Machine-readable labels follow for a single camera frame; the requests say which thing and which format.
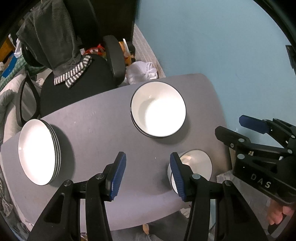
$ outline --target finger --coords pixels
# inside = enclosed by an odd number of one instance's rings
[[[272,209],[272,210],[278,210],[280,212],[283,212],[283,206],[281,206],[280,204],[278,204],[273,199],[270,200],[269,208]]]
[[[283,215],[276,215],[275,213],[270,213],[268,215],[276,224],[279,224],[283,220]]]
[[[282,210],[282,208],[279,209],[279,208],[273,208],[273,207],[272,207],[272,208],[269,208],[269,209],[268,209],[267,213],[268,213],[268,215],[274,213],[274,214],[276,214],[277,216],[280,216],[280,215],[283,213],[283,210]]]
[[[288,215],[288,216],[292,216],[294,214],[294,210],[290,207],[283,207],[283,214]]]
[[[274,221],[270,217],[267,217],[267,220],[268,220],[270,225],[274,225]]]
[[[149,225],[148,224],[143,224],[143,231],[149,235]]]

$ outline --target grey table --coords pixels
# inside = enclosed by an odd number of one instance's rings
[[[19,133],[1,147],[3,172],[10,192],[26,220],[34,224],[64,180],[88,180],[112,163],[119,151],[127,156],[118,196],[106,203],[111,230],[142,225],[165,217],[184,206],[170,187],[167,167],[170,154],[201,149],[211,158],[216,175],[231,169],[229,150],[215,137],[225,126],[219,100],[211,82],[202,74],[160,79],[183,96],[187,115],[184,125],[166,138],[141,134],[130,117],[130,101],[141,84],[121,87],[84,99],[43,119],[57,133],[62,164],[56,180],[38,186],[24,174],[18,157]],[[86,231],[84,202],[81,231]]]

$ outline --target white bowl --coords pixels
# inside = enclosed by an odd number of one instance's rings
[[[203,176],[208,181],[210,180],[212,175],[212,162],[207,153],[202,150],[191,150],[184,153],[180,159],[183,164],[191,167],[193,173]],[[175,193],[178,193],[170,164],[168,165],[168,179]]]
[[[186,117],[186,106],[172,86],[153,81],[136,90],[131,100],[131,117],[144,134],[167,137],[177,132]]]
[[[26,176],[37,185],[48,184],[54,175],[56,156],[52,135],[40,120],[28,121],[21,130],[18,153]]]

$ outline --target green cloth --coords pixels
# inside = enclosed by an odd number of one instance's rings
[[[45,67],[32,67],[30,66],[24,59],[24,57],[21,55],[16,63],[15,63],[15,67],[13,68],[13,70],[11,71],[11,73],[6,77],[1,77],[0,79],[0,91],[2,91],[4,89],[4,87],[9,83],[9,81],[11,81],[14,76],[20,72],[23,68],[25,68],[25,70],[28,71],[30,76],[34,76],[40,72],[42,72],[43,70],[45,70]]]

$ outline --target grey and white striped cloth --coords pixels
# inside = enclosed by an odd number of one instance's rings
[[[62,82],[66,83],[66,86],[70,88],[76,80],[82,75],[86,68],[91,64],[91,56],[86,55],[83,60],[75,66],[69,72],[64,73],[63,75],[54,78],[54,85],[58,85]]]
[[[11,211],[13,210],[13,205],[8,203],[4,198],[3,185],[2,185],[1,179],[0,179],[0,201],[2,204],[1,211],[4,212],[5,217],[8,217],[11,214]]]

